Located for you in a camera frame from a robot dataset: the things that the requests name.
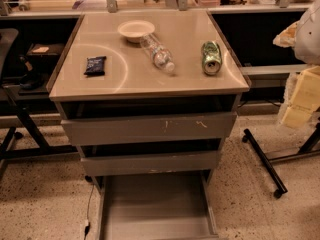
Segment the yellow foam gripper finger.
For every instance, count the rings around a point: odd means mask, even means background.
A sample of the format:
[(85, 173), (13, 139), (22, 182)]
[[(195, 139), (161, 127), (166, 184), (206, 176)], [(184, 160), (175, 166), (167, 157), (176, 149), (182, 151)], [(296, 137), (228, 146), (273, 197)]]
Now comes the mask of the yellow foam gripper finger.
[(312, 66), (297, 76), (297, 82), (280, 122), (290, 128), (302, 127), (319, 108), (320, 66)]

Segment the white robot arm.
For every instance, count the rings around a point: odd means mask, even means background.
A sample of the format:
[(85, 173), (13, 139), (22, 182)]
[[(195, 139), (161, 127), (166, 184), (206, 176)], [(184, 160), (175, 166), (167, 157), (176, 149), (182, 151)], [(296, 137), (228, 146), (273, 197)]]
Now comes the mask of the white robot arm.
[(302, 127), (320, 108), (320, 0), (315, 0), (300, 18), (295, 34), (295, 57), (308, 67), (297, 76), (297, 82), (281, 123)]

